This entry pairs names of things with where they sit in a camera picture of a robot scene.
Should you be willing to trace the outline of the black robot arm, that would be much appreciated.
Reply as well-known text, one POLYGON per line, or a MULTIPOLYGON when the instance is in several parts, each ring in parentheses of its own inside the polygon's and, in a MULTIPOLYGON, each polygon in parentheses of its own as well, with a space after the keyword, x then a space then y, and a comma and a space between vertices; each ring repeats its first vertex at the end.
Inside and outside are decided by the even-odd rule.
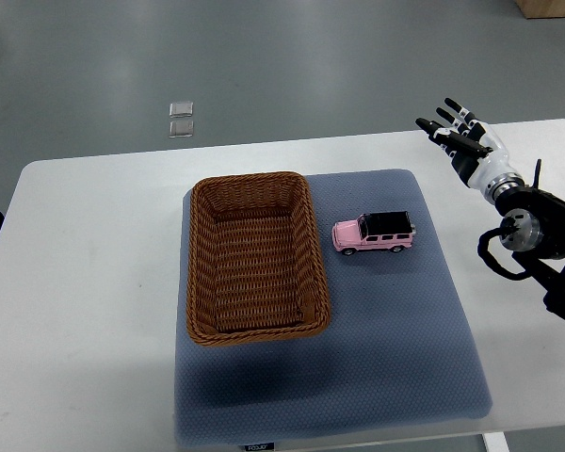
POLYGON ((531 186, 510 184, 494 200, 503 219, 479 238, 477 253, 496 274, 511 280, 534 279, 544 289, 546 310, 565 320, 565 201, 539 187, 541 161, 531 186), (497 237, 523 269, 514 273, 488 251, 497 237))

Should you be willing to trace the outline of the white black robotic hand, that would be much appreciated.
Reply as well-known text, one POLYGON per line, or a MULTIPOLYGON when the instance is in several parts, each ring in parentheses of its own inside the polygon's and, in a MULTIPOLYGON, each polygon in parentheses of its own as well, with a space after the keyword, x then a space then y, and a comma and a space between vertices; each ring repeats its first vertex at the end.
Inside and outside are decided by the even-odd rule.
POLYGON ((523 186, 523 177, 509 164, 509 151, 492 127, 450 98, 444 104, 436 109, 443 122, 418 118, 415 124, 444 151, 460 180, 489 203, 523 186))

